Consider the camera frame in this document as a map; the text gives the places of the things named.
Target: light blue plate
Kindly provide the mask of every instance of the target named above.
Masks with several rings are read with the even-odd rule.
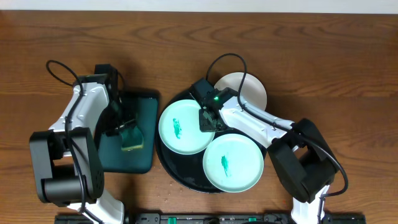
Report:
[[[206,149],[215,133],[199,128],[200,106],[195,100],[179,100],[164,110],[159,120],[159,135],[173,152],[191,155]]]
[[[240,134],[225,134],[212,141],[203,156],[207,179],[225,192],[242,192],[260,179],[264,159],[257,144]]]

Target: wooden table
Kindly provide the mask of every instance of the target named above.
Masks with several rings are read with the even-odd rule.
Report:
[[[69,212],[35,192],[29,137],[58,119],[72,90],[45,69],[48,59],[91,74],[111,63],[129,86],[157,89],[160,108],[203,77],[226,52],[241,54],[268,94],[267,111],[320,129],[349,177],[331,212],[398,223],[398,17],[339,14],[0,12],[0,222],[51,223]],[[241,71],[235,58],[212,80]],[[67,72],[55,70],[66,80]],[[133,212],[262,213],[290,210],[269,158],[261,180],[240,194],[182,187],[157,156],[144,175],[105,174],[106,188]],[[336,176],[331,191],[343,185]]]

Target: round black tray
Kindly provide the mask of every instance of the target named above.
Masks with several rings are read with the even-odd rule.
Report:
[[[174,97],[168,105],[178,101],[178,100],[193,100],[188,90],[185,90]],[[171,151],[165,144],[162,142],[159,136],[159,120],[156,124],[156,151],[159,157],[160,162],[162,163],[164,169],[169,173],[171,177],[178,183],[183,186],[196,190],[197,192],[203,193],[222,193],[223,191],[213,186],[210,181],[207,179],[205,175],[205,171],[203,170],[203,155],[205,154],[205,150],[202,152],[193,154],[193,155],[181,155]],[[241,131],[234,129],[230,131],[223,131],[216,133],[215,139],[224,135],[224,134],[242,134],[243,136],[247,136]],[[267,150],[258,142],[253,140],[261,149],[261,153],[263,158],[266,157]]]

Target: black cable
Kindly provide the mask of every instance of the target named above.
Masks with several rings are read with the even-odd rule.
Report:
[[[82,171],[81,171],[81,167],[79,165],[79,161],[77,159],[76,156],[76,152],[75,149],[73,147],[75,147],[78,151],[81,151],[81,149],[79,148],[79,146],[71,139],[70,135],[69,135],[69,124],[71,123],[71,117],[73,116],[73,112],[75,111],[76,107],[78,106],[79,102],[81,101],[81,99],[83,98],[84,95],[84,90],[83,90],[83,84],[81,83],[81,80],[79,80],[78,76],[76,75],[76,73],[70,69],[68,66],[66,66],[65,64],[56,61],[56,60],[49,60],[47,61],[47,63],[45,64],[47,71],[49,71],[49,73],[51,74],[51,76],[53,76],[55,79],[57,79],[58,81],[68,85],[68,86],[73,86],[70,83],[65,82],[64,80],[62,80],[61,78],[59,78],[58,76],[56,76],[50,69],[49,65],[51,63],[56,63],[58,65],[61,65],[63,68],[67,69],[76,79],[76,81],[79,84],[80,87],[80,92],[79,92],[79,97],[76,99],[76,102],[74,102],[74,104],[72,105],[72,107],[70,108],[70,111],[68,112],[68,115],[65,117],[65,139],[67,141],[67,146],[70,150],[70,154],[72,155],[72,159],[73,159],[73,163],[75,164],[76,167],[76,171],[78,173],[78,177],[79,177],[79,181],[80,181],[80,190],[81,190],[81,206],[80,209],[78,209],[78,212],[83,214],[86,213],[91,219],[93,219],[94,221],[98,222],[98,223],[102,223],[101,220],[99,220],[98,218],[96,218],[94,215],[92,215],[89,211],[86,211],[86,190],[85,190],[85,185],[86,185],[86,179],[85,176],[83,175]]]
[[[247,68],[247,65],[246,65],[246,61],[242,58],[242,56],[240,56],[240,55],[238,55],[238,54],[235,54],[235,53],[227,53],[227,54],[223,54],[223,55],[219,56],[219,57],[218,57],[213,63],[211,63],[211,65],[209,66],[209,69],[207,70],[207,74],[206,74],[206,80],[207,80],[208,77],[209,77],[209,74],[210,74],[210,72],[211,72],[211,69],[212,69],[213,65],[214,65],[219,59],[221,59],[221,58],[223,58],[223,57],[225,57],[225,56],[229,56],[229,55],[230,55],[230,56],[235,56],[235,57],[238,57],[239,59],[241,59],[241,61],[242,61],[242,63],[243,63],[243,67],[244,67],[244,73],[243,73],[242,81],[241,81],[241,84],[239,85],[239,89],[238,89],[238,103],[239,103],[239,106],[240,106],[244,111],[246,111],[248,114],[250,114],[251,116],[253,116],[253,117],[259,119],[260,121],[263,121],[263,122],[265,122],[265,123],[271,125],[271,126],[274,127],[274,128],[277,128],[277,129],[280,129],[280,130],[286,131],[286,132],[291,131],[289,128],[285,128],[285,127],[283,127],[283,126],[281,126],[281,125],[276,124],[275,122],[268,121],[267,119],[264,119],[263,117],[258,116],[256,113],[253,113],[252,111],[248,110],[248,109],[246,108],[246,105],[243,104],[243,103],[241,102],[241,91],[242,91],[242,87],[243,87],[243,82],[244,82],[244,79],[246,78],[246,74],[247,74],[247,72],[248,72],[248,68]],[[333,193],[322,194],[322,195],[320,196],[321,202],[320,202],[319,211],[318,211],[318,222],[319,222],[319,224],[321,224],[321,218],[320,218],[320,217],[321,217],[321,212],[322,212],[322,210],[323,210],[322,208],[323,208],[323,202],[325,201],[325,197],[337,196],[337,195],[341,195],[341,194],[343,194],[344,192],[346,192],[346,190],[347,190],[347,188],[348,188],[348,177],[347,177],[347,174],[346,174],[344,168],[341,166],[341,164],[340,164],[335,158],[333,158],[333,156],[331,156],[328,152],[326,152],[326,150],[324,150],[324,148],[322,148],[318,143],[316,143],[314,140],[312,140],[312,139],[310,139],[310,138],[304,136],[303,134],[296,133],[296,136],[297,136],[298,138],[300,138],[302,141],[306,142],[307,144],[309,144],[309,145],[311,145],[311,146],[313,146],[313,147],[316,147],[316,148],[318,148],[319,150],[321,150],[321,151],[327,156],[327,158],[329,158],[329,159],[332,161],[332,163],[333,163],[335,166],[337,166],[338,170],[341,172],[341,174],[343,175],[343,178],[344,178],[344,183],[345,183],[345,184],[344,184],[343,189],[341,189],[341,190],[339,190],[339,191],[337,191],[337,192],[333,192]]]

